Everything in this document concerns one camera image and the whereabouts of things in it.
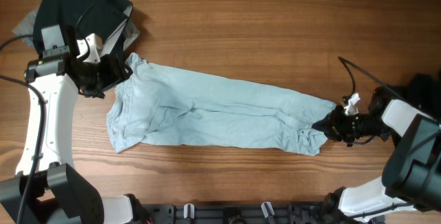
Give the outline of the light blue t-shirt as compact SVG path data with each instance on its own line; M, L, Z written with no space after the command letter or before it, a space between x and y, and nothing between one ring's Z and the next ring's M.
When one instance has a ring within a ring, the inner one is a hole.
M138 143L277 148L314 156L326 136L313 124L331 101L272 85L151 63L126 61L130 78L117 85L107 131L117 152Z

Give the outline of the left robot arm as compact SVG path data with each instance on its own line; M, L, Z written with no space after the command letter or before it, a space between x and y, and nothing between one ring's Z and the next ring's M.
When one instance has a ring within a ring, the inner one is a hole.
M153 223L133 194L101 197L73 166L72 119L79 95L104 92L129 79L132 69L116 56L80 53L77 31L42 29L44 50L28 63L28 132L13 178L1 182L1 205L15 223Z

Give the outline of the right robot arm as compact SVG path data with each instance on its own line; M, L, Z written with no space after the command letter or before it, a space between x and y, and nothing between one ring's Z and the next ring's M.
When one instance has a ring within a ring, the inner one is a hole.
M440 211L440 122L413 107L401 87L373 91L368 113L354 110L356 99L337 105L312 127L348 146L391 138L394 151L381 177L358 187L341 187L316 208L319 223L377 223L399 211Z

